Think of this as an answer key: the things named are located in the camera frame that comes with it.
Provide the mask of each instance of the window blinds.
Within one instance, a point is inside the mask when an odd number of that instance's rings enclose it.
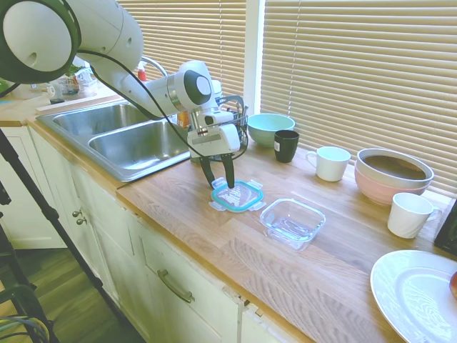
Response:
[[[144,55],[174,73],[204,61],[225,94],[243,95],[246,0],[118,0],[138,21]],[[148,79],[161,77],[146,67]]]
[[[457,192],[457,1],[266,0],[261,110],[301,145],[416,156]]]

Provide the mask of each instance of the dish rack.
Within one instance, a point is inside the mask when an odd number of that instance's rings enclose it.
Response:
[[[221,124],[214,124],[208,127],[227,124],[233,124],[236,126],[236,130],[238,131],[238,137],[240,139],[240,149],[233,154],[232,159],[237,159],[242,154],[244,154],[244,152],[248,148],[248,116],[246,115],[248,107],[244,106],[243,98],[239,95],[223,96],[221,98],[217,98],[216,101],[219,106],[224,107],[224,110],[233,113],[233,120],[226,121],[225,123]],[[222,160],[221,155],[210,156],[209,159],[211,161]]]

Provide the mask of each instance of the white cup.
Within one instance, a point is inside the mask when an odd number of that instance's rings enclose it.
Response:
[[[442,213],[420,195],[397,193],[393,196],[387,227],[399,237],[414,238],[426,222],[438,218]]]
[[[323,146],[316,152],[310,151],[306,154],[306,160],[316,168],[316,175],[330,182],[343,178],[350,159],[349,151],[335,146]]]

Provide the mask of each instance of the stacked bowls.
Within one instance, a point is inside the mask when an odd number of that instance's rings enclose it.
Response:
[[[389,205],[397,193],[424,193],[435,174],[412,156],[372,148],[357,153],[355,176],[363,194],[376,203]]]

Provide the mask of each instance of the sink basin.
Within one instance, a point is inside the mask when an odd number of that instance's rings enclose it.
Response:
[[[103,134],[148,120],[136,107],[117,104],[61,114],[54,118],[54,123],[71,134],[82,136]]]
[[[187,137],[187,130],[175,126]],[[166,121],[152,121],[134,129],[96,137],[89,146],[120,168],[139,170],[185,154],[187,146]]]
[[[149,120],[126,101],[39,116],[37,120],[122,182],[190,157],[187,146],[165,119]],[[187,129],[173,125],[187,140]]]

